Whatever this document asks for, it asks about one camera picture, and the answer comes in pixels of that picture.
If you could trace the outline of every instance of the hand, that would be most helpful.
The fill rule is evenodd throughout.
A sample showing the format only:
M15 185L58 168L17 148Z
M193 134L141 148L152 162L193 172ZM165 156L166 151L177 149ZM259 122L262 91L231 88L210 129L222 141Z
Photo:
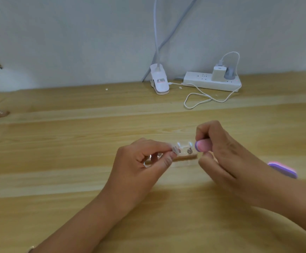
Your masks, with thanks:
M248 204L286 214L289 201L298 192L298 180L288 178L261 161L236 140L218 121L197 127L196 140L210 138L212 152L199 159L202 169L219 186L239 196Z
M163 153L159 160L158 153ZM152 165L146 168L143 163L150 155ZM98 197L124 217L146 197L175 157L170 144L145 138L120 147L109 179Z

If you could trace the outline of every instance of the white wall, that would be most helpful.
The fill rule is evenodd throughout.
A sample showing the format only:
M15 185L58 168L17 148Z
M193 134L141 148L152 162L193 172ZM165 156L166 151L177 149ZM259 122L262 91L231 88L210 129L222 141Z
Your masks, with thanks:
M0 0L0 91L138 81L154 54L154 0ZM159 42L191 0L159 0ZM161 50L169 78L306 70L306 0L198 0Z

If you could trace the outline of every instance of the wooden tabletop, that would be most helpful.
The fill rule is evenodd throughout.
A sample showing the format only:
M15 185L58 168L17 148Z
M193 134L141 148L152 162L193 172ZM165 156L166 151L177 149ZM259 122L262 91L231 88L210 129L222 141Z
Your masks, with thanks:
M37 245L104 186L118 147L140 137L194 140L217 119L264 161L306 181L306 72L241 76L225 103L186 110L196 89L149 83L21 90L0 119L0 253ZM227 92L205 90L224 99ZM191 97L189 106L203 98ZM197 160L172 164L153 191L95 252L306 252L306 232L216 187Z

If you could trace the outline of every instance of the power outlet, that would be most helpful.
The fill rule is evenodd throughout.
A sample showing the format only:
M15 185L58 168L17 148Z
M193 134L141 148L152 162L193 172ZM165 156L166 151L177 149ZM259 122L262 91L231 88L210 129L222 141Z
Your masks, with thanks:
M187 83L196 85L198 88L235 92L238 92L236 89L241 87L241 81L238 76L236 76L234 80L216 82L212 80L211 73L187 72L182 84L184 86L194 87L193 85L186 85Z

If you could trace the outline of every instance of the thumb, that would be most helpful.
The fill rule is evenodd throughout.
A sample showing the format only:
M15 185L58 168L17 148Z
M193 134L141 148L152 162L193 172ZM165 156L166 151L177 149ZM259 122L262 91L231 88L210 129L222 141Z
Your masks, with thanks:
M232 177L222 166L220 166L209 152L202 155L198 161L198 164L215 183L225 189L229 190L235 182L235 178Z
M146 171L150 173L155 182L162 176L162 174L171 166L173 159L176 157L176 154L173 152L164 153L161 158L151 165Z

